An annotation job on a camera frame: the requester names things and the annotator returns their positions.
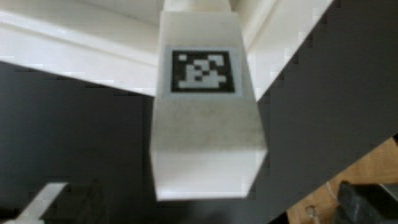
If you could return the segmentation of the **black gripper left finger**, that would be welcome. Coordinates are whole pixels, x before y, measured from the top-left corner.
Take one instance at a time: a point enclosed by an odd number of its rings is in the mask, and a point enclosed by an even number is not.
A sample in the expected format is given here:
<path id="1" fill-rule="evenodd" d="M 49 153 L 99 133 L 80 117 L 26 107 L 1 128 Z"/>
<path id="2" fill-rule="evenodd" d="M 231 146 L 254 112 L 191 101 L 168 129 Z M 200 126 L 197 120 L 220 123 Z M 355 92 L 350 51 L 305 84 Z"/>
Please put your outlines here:
<path id="1" fill-rule="evenodd" d="M 99 182 L 48 183 L 10 224 L 108 224 Z"/>

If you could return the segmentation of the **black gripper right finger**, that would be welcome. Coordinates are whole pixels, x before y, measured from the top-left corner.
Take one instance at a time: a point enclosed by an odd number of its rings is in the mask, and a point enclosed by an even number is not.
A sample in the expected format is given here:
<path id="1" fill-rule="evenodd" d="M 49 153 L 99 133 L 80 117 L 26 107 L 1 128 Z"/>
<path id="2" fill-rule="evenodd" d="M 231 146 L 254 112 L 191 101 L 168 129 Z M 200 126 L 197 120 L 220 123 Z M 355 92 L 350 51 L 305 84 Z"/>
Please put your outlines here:
<path id="1" fill-rule="evenodd" d="M 398 224 L 398 183 L 339 184 L 335 224 Z"/>

